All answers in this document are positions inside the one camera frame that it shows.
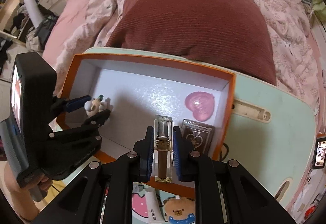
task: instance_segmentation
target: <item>red pillow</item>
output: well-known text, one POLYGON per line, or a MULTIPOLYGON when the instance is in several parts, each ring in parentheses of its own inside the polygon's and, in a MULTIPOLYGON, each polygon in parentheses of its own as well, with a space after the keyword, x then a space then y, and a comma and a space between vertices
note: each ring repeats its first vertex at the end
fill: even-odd
POLYGON ((106 46, 182 56, 276 85, 270 36, 253 0, 125 0, 106 46))

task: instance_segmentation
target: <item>bear face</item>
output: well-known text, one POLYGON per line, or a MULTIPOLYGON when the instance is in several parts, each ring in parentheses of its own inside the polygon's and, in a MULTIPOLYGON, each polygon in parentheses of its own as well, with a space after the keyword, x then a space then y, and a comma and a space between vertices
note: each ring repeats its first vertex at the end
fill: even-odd
POLYGON ((186 197, 169 198, 164 201, 164 209, 167 217, 172 217, 174 220, 185 220, 189 215, 195 215, 195 201, 186 197))

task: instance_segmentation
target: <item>floral blanket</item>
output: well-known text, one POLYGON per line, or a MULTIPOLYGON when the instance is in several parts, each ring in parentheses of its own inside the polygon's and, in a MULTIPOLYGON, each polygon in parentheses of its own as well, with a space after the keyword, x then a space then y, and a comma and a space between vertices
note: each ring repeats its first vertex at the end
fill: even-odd
MULTIPOLYGON (((106 43, 123 16, 124 0, 90 0, 86 20, 65 41, 57 58, 56 93, 61 92, 74 54, 106 43)), ((278 87, 305 101, 318 114, 317 64, 307 44, 309 21, 301 0, 254 0, 263 14, 273 46, 278 87)))

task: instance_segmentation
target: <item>device screen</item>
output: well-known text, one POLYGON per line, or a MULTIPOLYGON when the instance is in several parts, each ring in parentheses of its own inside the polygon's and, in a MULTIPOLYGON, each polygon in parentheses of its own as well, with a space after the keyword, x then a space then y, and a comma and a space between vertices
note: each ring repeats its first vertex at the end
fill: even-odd
POLYGON ((20 82, 17 67, 14 68, 14 74, 11 83, 11 108, 14 113, 19 131, 21 131, 20 127, 20 97, 22 91, 22 84, 20 82))
POLYGON ((326 140, 319 141, 317 143, 315 167, 324 165, 325 153, 326 153, 326 140))

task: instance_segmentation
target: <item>white cylinder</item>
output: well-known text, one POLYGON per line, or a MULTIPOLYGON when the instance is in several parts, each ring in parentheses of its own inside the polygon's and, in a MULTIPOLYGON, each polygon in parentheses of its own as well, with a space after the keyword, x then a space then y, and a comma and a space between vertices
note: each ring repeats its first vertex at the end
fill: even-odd
POLYGON ((155 188, 146 188, 145 198, 148 212, 148 223, 164 223, 165 219, 162 217, 160 211, 159 202, 156 198, 155 188))
POLYGON ((37 6, 37 3, 35 0, 24 0, 26 10, 28 12, 28 15, 33 23, 33 26, 37 28, 40 23, 43 21, 44 17, 37 6))

